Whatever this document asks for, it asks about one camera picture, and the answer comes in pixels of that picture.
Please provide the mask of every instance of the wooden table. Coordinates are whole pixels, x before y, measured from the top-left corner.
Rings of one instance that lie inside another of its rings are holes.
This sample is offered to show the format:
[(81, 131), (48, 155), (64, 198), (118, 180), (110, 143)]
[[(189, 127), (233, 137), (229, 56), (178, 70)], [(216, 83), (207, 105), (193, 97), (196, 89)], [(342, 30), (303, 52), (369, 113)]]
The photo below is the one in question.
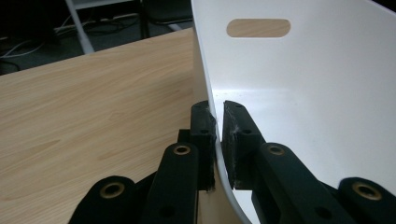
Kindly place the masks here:
[(151, 174), (193, 103), (191, 29), (0, 77), (0, 223), (66, 223), (98, 180)]

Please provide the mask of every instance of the white container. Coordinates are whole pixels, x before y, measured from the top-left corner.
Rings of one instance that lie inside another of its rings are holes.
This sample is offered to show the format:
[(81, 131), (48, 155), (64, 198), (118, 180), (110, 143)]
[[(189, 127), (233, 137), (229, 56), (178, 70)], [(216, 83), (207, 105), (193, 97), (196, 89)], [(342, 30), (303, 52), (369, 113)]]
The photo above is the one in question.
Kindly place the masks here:
[[(267, 142), (317, 179), (359, 176), (396, 194), (396, 14), (365, 0), (196, 0), (195, 31), (219, 132), (244, 105)], [(235, 19), (285, 19), (280, 38), (230, 37)]]

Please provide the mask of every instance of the floor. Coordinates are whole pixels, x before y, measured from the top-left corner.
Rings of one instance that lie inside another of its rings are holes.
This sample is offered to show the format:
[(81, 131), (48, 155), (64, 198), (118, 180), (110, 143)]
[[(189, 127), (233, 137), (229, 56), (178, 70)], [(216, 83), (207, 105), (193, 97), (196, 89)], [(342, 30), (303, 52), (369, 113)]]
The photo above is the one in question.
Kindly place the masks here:
[[(192, 22), (179, 24), (182, 29), (192, 27)], [(136, 16), (131, 15), (124, 18), (118, 18), (112, 21), (101, 21), (87, 23), (84, 26), (92, 46), (95, 51), (109, 49), (123, 44), (128, 44), (140, 40), (139, 20)], [(173, 32), (167, 26), (149, 25), (150, 36), (165, 35)], [(83, 55), (82, 48), (78, 42), (77, 32), (74, 26), (63, 27), (56, 31), (60, 40), (58, 44), (54, 43), (27, 43), (13, 51), (11, 55), (24, 54), (26, 52), (39, 49), (19, 57), (0, 59), (0, 75), (11, 74), (19, 70), (29, 69), (32, 67), (55, 63), (61, 60)]]

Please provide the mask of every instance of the black plastic part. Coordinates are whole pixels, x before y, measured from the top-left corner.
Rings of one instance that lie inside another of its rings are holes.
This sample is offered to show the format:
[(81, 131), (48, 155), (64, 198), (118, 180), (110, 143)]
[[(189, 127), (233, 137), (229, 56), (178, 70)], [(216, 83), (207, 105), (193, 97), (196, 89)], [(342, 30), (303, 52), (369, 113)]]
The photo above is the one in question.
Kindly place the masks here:
[(231, 188), (252, 189), (252, 156), (265, 143), (262, 134), (243, 105), (224, 103), (222, 152)]
[(136, 196), (136, 185), (131, 179), (122, 176), (102, 179), (78, 204), (69, 223), (132, 223), (138, 217)]
[(254, 191), (269, 190), (280, 211), (273, 223), (356, 223), (288, 147), (263, 144), (254, 161), (259, 180)]
[(190, 129), (180, 129), (178, 131), (178, 142), (190, 142)]
[(251, 193), (251, 201), (260, 223), (279, 223), (280, 210), (271, 191), (264, 183), (258, 183), (257, 189)]
[(137, 223), (140, 218), (140, 214), (143, 212), (143, 208), (146, 205), (147, 197), (149, 195), (149, 190), (154, 181), (155, 175), (157, 172), (152, 173), (151, 175), (146, 176), (144, 179), (137, 182), (135, 185), (136, 197), (134, 200), (134, 211), (130, 212), (130, 216), (132, 217), (132, 223)]
[(139, 223), (196, 222), (198, 158), (189, 143), (165, 150)]
[(189, 142), (199, 149), (198, 190), (211, 190), (215, 186), (216, 120), (209, 111), (208, 101), (191, 107)]
[(342, 205), (359, 223), (396, 223), (396, 197), (375, 182), (346, 178), (338, 194)]

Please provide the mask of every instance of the screw hole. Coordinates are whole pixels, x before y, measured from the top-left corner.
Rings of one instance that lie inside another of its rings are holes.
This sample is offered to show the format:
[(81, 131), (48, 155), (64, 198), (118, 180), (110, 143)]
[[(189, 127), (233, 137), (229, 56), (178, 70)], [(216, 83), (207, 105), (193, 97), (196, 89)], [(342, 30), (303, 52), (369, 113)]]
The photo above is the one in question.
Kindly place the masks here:
[(125, 190), (125, 186), (120, 182), (106, 184), (100, 190), (100, 196), (104, 199), (112, 199), (120, 196)]
[(170, 205), (164, 206), (160, 210), (160, 215), (162, 217), (172, 217), (172, 216), (174, 216), (175, 215), (175, 207), (174, 206), (170, 206)]
[(377, 189), (371, 187), (370, 185), (361, 182), (356, 182), (352, 185), (352, 188), (363, 198), (374, 201), (378, 201), (382, 199), (381, 193)]
[(281, 147), (269, 146), (268, 151), (274, 155), (281, 156), (285, 154), (285, 150)]
[(191, 149), (189, 147), (186, 147), (186, 146), (178, 146), (178, 147), (174, 148), (174, 153), (179, 155), (179, 156), (189, 154), (190, 151), (191, 151)]
[(324, 219), (331, 219), (332, 218), (332, 213), (329, 211), (329, 209), (324, 208), (324, 207), (316, 207), (315, 212), (317, 212), (318, 216), (324, 218)]

